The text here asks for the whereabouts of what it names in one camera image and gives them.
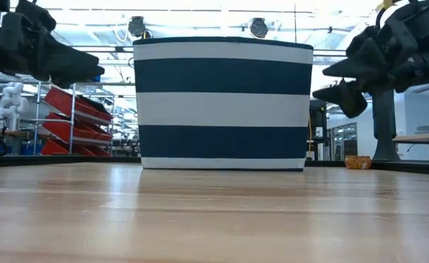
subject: spotlight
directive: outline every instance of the spotlight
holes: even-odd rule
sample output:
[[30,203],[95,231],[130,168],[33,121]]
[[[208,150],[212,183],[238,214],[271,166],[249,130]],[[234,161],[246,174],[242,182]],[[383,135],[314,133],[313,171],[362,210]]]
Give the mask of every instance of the spotlight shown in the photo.
[[253,18],[250,25],[251,35],[258,39],[264,39],[267,34],[267,26],[264,18]]
[[146,26],[143,21],[144,17],[132,17],[132,20],[128,24],[128,31],[133,37],[141,37],[146,31]]

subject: navy stripe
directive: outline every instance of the navy stripe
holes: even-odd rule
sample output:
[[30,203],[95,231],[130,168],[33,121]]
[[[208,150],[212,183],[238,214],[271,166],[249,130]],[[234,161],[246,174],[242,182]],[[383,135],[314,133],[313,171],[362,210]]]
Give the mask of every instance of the navy stripe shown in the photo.
[[133,42],[133,45],[147,45],[157,43],[176,43],[176,42],[231,42],[231,43],[251,43],[261,45],[275,45],[281,47],[297,47],[306,50],[313,50],[314,47],[307,44],[292,42],[282,42],[267,39],[253,39],[246,37],[164,37],[155,39],[141,39]]
[[196,170],[196,171],[259,171],[259,172],[303,172],[303,168],[291,168],[291,169],[249,169],[249,168],[144,168],[144,169],[162,169],[162,170]]
[[137,92],[310,95],[311,64],[229,58],[134,62]]
[[142,157],[298,159],[308,128],[141,125],[139,132]]

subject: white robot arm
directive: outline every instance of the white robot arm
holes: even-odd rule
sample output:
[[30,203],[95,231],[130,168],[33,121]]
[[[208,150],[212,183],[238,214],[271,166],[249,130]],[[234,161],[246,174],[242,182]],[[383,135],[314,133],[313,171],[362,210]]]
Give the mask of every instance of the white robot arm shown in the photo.
[[8,86],[3,88],[3,96],[0,101],[0,129],[9,128],[12,131],[18,129],[20,113],[25,113],[28,108],[26,98],[21,97],[24,84],[8,83]]

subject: storage bin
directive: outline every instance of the storage bin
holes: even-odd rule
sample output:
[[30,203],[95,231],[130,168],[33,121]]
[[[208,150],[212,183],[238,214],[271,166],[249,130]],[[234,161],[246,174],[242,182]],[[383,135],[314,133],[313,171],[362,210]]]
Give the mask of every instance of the storage bin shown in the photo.
[[134,42],[144,168],[301,171],[313,48],[240,37]]

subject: white stripe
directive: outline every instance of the white stripe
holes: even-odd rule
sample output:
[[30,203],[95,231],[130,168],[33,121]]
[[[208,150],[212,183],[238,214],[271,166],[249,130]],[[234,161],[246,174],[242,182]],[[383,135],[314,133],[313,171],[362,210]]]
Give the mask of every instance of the white stripe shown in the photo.
[[143,168],[159,169],[302,169],[301,159],[201,159],[142,157]]
[[140,125],[307,127],[307,95],[143,92]]
[[238,58],[312,64],[313,51],[234,42],[169,42],[134,46],[135,61],[163,58]]

